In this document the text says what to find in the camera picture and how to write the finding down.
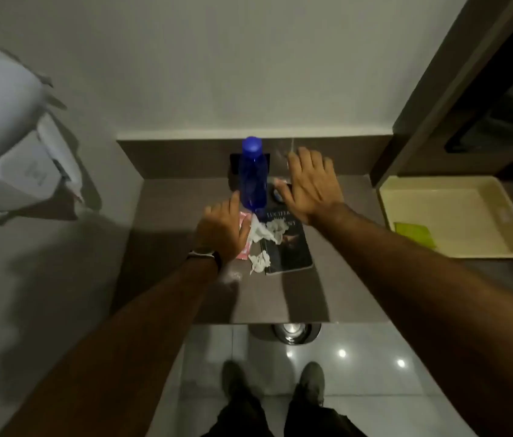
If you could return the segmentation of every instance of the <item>forearm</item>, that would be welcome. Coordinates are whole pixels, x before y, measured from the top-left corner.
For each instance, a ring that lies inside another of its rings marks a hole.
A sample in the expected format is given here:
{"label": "forearm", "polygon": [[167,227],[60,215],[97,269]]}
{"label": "forearm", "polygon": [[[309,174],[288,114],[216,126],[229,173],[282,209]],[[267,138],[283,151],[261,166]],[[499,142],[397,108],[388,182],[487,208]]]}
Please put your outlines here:
{"label": "forearm", "polygon": [[133,300],[56,365],[0,435],[144,436],[216,276],[214,261],[186,261]]}
{"label": "forearm", "polygon": [[[511,432],[513,295],[345,205],[334,205],[313,223],[368,286],[470,424]],[[493,423],[502,412],[503,419]]]}

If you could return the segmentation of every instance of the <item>yellow sponge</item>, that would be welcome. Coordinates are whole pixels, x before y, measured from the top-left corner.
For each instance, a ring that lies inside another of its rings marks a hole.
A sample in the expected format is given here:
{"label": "yellow sponge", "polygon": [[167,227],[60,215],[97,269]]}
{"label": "yellow sponge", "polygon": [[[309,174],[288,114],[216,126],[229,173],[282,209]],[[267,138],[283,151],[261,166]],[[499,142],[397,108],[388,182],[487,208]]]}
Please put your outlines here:
{"label": "yellow sponge", "polygon": [[399,235],[406,236],[414,242],[434,250],[437,244],[433,241],[431,232],[424,225],[406,224],[405,222],[394,222],[394,231]]}

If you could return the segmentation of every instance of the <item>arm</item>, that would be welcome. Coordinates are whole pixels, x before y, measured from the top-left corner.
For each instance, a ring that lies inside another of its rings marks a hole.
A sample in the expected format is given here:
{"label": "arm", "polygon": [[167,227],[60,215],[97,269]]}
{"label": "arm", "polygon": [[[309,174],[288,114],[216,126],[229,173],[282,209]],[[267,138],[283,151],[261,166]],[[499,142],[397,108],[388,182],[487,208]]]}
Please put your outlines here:
{"label": "arm", "polygon": [[[196,248],[223,263],[244,247],[250,218],[238,232],[238,193],[207,207]],[[212,259],[191,259],[81,340],[39,383],[0,432],[18,436],[144,436],[161,390],[206,287]]]}
{"label": "arm", "polygon": [[460,263],[351,211],[331,160],[290,155],[287,205],[360,276],[463,418],[480,435],[513,435],[513,294]]}

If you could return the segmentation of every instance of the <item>blue plastic bottle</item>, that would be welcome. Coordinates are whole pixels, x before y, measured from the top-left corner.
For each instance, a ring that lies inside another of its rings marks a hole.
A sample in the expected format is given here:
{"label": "blue plastic bottle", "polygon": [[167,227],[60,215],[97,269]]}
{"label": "blue plastic bottle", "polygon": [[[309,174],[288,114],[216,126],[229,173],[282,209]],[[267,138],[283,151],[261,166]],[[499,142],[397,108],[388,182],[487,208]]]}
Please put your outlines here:
{"label": "blue plastic bottle", "polygon": [[262,141],[249,136],[243,141],[243,155],[240,157],[240,202],[252,212],[267,205],[267,158],[262,153]]}

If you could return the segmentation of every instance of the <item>shoe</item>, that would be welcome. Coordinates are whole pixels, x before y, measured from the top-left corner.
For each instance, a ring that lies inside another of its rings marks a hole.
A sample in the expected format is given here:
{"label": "shoe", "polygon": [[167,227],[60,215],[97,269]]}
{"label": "shoe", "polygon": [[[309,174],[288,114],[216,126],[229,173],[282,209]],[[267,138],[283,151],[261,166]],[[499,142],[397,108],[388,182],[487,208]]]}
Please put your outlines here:
{"label": "shoe", "polygon": [[313,405],[323,406],[325,391],[324,370],[317,362],[309,362],[301,373],[293,397],[302,397]]}
{"label": "shoe", "polygon": [[222,390],[230,401],[238,393],[249,390],[243,369],[233,360],[227,360],[222,366]]}

